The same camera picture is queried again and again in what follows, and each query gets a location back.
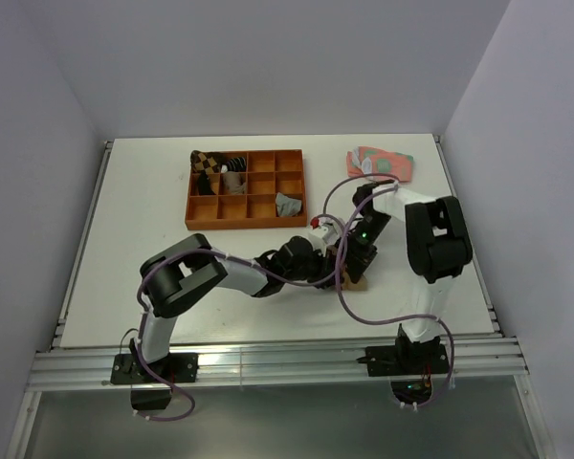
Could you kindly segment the argyle beige orange sock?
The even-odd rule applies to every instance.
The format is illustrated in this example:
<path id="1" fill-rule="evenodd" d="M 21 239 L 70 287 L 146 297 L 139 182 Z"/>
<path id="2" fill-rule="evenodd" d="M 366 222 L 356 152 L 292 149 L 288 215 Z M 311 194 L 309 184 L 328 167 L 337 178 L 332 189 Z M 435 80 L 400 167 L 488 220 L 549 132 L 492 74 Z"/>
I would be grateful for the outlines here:
<path id="1" fill-rule="evenodd" d="M 357 282 L 355 282 L 349 277 L 348 272 L 343 270 L 341 287 L 346 291 L 364 292 L 368 289 L 368 282 L 364 275 Z"/>

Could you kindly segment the grey ankle sock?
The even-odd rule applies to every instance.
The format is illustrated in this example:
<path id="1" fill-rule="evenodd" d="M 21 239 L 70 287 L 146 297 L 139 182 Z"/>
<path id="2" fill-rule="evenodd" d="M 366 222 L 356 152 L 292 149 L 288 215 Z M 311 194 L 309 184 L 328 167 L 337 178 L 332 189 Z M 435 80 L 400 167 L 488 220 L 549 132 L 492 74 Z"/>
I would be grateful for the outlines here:
<path id="1" fill-rule="evenodd" d="M 283 193 L 276 195 L 276 214 L 278 217 L 293 217 L 302 211 L 302 201 Z"/>

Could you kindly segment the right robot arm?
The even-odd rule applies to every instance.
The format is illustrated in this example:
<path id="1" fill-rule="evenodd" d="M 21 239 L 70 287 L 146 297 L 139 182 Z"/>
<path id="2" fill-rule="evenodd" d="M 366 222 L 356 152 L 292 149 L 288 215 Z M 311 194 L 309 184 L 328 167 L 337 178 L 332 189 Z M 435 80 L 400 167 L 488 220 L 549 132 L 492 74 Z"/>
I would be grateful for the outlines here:
<path id="1" fill-rule="evenodd" d="M 398 187 L 392 180 L 359 186 L 352 198 L 361 217 L 341 244 L 343 278 L 357 283 L 377 254 L 375 241 L 390 220 L 405 225 L 406 256 L 414 274 L 411 313 L 398 320 L 389 346 L 365 349 L 360 362 L 368 375 L 447 374 L 450 357 L 441 342 L 442 316 L 454 281 L 473 260 L 473 247 L 458 199 L 429 197 Z"/>

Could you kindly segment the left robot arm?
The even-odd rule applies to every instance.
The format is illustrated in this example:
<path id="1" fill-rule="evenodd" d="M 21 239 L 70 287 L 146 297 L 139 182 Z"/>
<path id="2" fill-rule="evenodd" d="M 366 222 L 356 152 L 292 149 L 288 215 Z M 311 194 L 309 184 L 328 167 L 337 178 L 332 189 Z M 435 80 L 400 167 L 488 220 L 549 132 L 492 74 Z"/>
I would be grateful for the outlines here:
<path id="1" fill-rule="evenodd" d="M 294 236 L 277 250 L 245 259 L 214 248 L 201 233 L 191 235 L 140 267 L 137 300 L 143 317 L 139 334 L 130 340 L 132 361 L 122 364 L 124 370 L 135 384 L 160 382 L 175 371 L 169 347 L 176 319 L 212 290 L 262 298 L 286 284 L 329 288 L 337 256 L 336 236 Z"/>

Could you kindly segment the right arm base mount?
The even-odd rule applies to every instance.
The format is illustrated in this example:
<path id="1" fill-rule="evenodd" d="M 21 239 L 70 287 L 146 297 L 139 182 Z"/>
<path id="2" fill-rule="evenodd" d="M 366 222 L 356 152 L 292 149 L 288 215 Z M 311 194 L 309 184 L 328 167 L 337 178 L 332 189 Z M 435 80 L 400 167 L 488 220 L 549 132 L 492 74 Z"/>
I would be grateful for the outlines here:
<path id="1" fill-rule="evenodd" d="M 368 346 L 357 363 L 366 366 L 369 377 L 436 375 L 450 370 L 449 357 L 442 344 L 423 351 L 397 345 Z"/>

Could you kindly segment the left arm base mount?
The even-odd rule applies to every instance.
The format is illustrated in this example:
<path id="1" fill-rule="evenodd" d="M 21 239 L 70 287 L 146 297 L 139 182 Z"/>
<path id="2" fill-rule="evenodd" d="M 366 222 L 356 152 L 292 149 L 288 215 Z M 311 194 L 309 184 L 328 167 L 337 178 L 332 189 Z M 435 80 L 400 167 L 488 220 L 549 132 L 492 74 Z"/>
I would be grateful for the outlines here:
<path id="1" fill-rule="evenodd" d="M 165 358 L 147 365 L 162 379 L 171 383 L 194 383 L 198 370 L 196 353 L 168 354 Z M 118 354 L 114 358 L 110 383 L 130 385 L 156 383 L 157 380 L 147 373 L 132 354 Z"/>

